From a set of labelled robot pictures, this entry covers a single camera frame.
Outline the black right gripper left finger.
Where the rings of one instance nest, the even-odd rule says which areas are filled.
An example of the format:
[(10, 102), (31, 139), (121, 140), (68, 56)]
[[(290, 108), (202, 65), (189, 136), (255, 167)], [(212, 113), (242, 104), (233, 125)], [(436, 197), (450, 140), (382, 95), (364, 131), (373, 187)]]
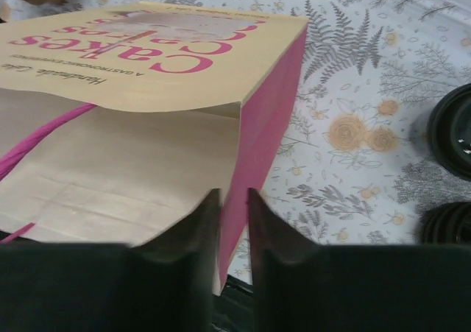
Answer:
[(3, 331), (209, 331), (220, 192), (148, 242), (1, 234)]

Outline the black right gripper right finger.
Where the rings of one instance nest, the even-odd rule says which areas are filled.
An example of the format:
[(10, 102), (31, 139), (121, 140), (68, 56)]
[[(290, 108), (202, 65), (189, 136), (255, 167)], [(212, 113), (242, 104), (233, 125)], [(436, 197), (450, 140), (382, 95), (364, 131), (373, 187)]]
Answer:
[(247, 215), (256, 331), (468, 331), (470, 245), (321, 245), (255, 189)]

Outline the pink paper gift bag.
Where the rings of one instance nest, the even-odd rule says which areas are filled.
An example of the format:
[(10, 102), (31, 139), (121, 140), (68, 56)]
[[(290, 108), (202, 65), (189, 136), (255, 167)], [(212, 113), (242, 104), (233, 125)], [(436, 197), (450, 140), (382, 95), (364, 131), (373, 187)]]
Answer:
[(1, 25), (1, 229), (139, 245), (221, 192), (219, 293), (296, 99), (304, 17), (139, 2)]

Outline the black printed coffee cup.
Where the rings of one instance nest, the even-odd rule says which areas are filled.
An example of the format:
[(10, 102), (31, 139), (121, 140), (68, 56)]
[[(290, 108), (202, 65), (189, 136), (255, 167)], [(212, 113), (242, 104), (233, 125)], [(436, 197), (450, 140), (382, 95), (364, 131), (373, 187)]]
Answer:
[(470, 85), (445, 95), (427, 123), (428, 148), (449, 173), (470, 180)]

